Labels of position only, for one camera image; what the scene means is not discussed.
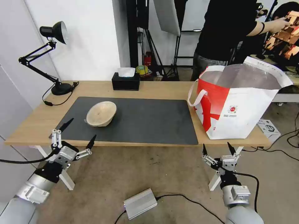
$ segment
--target wooden bowl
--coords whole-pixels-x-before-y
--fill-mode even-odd
[[[86,122],[92,127],[105,127],[116,113],[116,105],[110,101],[103,101],[94,105],[87,113]]]

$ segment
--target bag handle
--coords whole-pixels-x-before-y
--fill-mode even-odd
[[[190,88],[190,90],[189,90],[189,93],[188,93],[188,99],[187,99],[187,102],[188,102],[189,106],[196,106],[197,104],[200,103],[200,101],[202,100],[202,98],[203,98],[204,95],[208,95],[208,92],[205,91],[205,90],[203,89],[203,90],[201,90],[201,91],[199,92],[198,96],[196,97],[196,99],[195,99],[195,101],[194,101],[194,104],[190,103],[190,97],[191,97],[191,94],[192,94],[194,85],[195,85],[195,83],[196,83],[197,81],[198,81],[198,79],[195,80],[195,82],[192,84],[192,86],[191,86],[191,88]]]

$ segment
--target desk lamp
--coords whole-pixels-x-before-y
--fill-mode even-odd
[[[51,92],[53,93],[53,95],[60,96],[60,95],[64,95],[64,94],[72,92],[74,90],[74,88],[78,85],[78,82],[74,83],[73,86],[68,83],[61,83],[57,77],[49,75],[47,73],[44,73],[43,71],[37,69],[36,67],[34,67],[33,65],[30,64],[30,62],[34,61],[35,59],[38,59],[39,57],[43,56],[44,54],[55,49],[56,42],[53,40],[53,38],[55,38],[56,40],[58,40],[59,42],[61,42],[63,44],[67,44],[68,33],[67,33],[66,26],[65,26],[64,22],[63,21],[57,22],[56,24],[54,24],[53,27],[41,26],[40,33],[42,36],[46,37],[47,40],[49,40],[49,42],[46,43],[44,46],[40,47],[39,49],[29,53],[28,55],[19,58],[19,62],[22,65],[25,65],[26,67],[30,68],[31,70],[39,73],[43,77],[52,81],[54,83],[53,87],[51,89]],[[36,53],[37,51],[39,51],[47,46],[49,46],[50,49],[46,50],[45,52],[43,52],[41,54],[34,55],[34,53]]]

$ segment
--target concrete floor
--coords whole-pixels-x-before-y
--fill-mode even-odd
[[[271,104],[263,116],[281,133],[294,129],[296,104],[278,107]],[[282,137],[271,149],[282,149],[299,158],[299,149]],[[226,147],[208,147],[211,156],[228,155]],[[201,160],[200,147],[95,147],[88,158],[72,163],[68,170],[76,183],[73,191],[59,183],[48,200],[38,207],[42,224],[114,223],[124,210],[123,201],[147,188],[155,196],[182,193],[202,203],[225,220],[227,208],[222,191],[208,188],[214,170]],[[237,171],[255,175],[260,180],[258,212],[265,223],[297,223],[299,219],[299,162],[281,152],[242,152]],[[238,177],[252,193],[253,208],[256,183],[250,177]],[[166,197],[158,205],[129,221],[124,214],[121,223],[220,223],[199,205],[184,198]]]

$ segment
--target wristband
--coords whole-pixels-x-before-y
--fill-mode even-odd
[[[261,30],[257,35],[261,34],[261,33],[264,31],[264,29],[265,29],[265,24],[262,22],[262,25],[263,25],[263,28],[262,28],[262,30]]]

